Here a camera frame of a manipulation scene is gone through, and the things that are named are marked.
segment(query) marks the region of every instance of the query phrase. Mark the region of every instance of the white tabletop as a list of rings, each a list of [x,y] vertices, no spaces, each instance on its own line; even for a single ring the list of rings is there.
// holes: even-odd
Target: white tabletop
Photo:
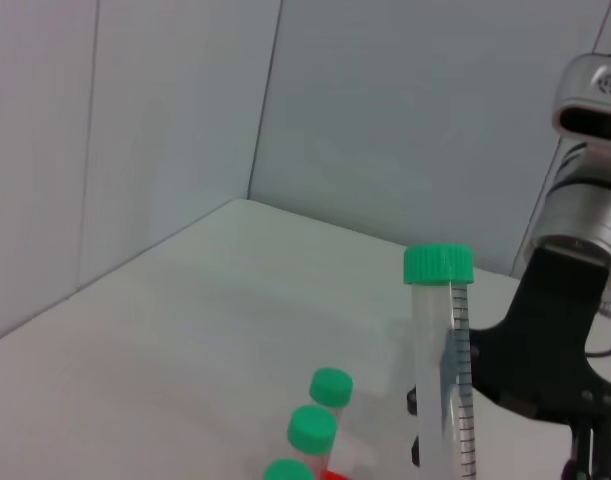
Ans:
[[[327,365],[356,385],[333,464],[416,478],[403,250],[229,203],[0,341],[0,480],[258,478]],[[477,272],[472,325],[516,284]],[[588,348],[610,346],[599,319]],[[611,380],[611,359],[594,365]],[[566,428],[475,401],[479,479],[559,478]]]

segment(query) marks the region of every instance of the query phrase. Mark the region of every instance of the green cap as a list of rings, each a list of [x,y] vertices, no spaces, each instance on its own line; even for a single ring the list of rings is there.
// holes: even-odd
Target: green cap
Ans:
[[[467,285],[474,282],[474,255],[465,245],[409,247],[404,275],[408,285]]]
[[[319,368],[314,372],[309,396],[324,407],[343,408],[352,398],[352,377],[338,368]]]
[[[287,428],[287,439],[307,455],[329,453],[336,437],[336,420],[322,407],[307,405],[294,410]]]
[[[263,480],[314,480],[314,474],[304,463],[283,458],[267,467]]]

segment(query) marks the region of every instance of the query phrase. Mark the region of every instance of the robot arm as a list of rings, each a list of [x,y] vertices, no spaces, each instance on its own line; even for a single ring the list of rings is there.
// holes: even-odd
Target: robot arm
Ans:
[[[470,332],[472,380],[505,409],[570,427],[563,480],[611,480],[611,383],[585,353],[611,286],[611,57],[584,55],[568,66],[553,123],[579,143],[547,194],[507,316]]]

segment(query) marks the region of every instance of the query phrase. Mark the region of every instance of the metal cylinder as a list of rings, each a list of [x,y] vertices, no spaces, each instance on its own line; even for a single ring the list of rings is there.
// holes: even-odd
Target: metal cylinder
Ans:
[[[558,249],[611,271],[611,156],[583,146],[570,150],[545,199],[526,255],[536,247]]]
[[[466,285],[412,287],[420,478],[476,480]]]

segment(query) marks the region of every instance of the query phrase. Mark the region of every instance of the cable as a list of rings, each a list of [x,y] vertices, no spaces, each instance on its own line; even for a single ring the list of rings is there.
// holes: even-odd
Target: cable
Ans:
[[[604,352],[585,352],[587,358],[607,358],[611,357],[611,348]]]

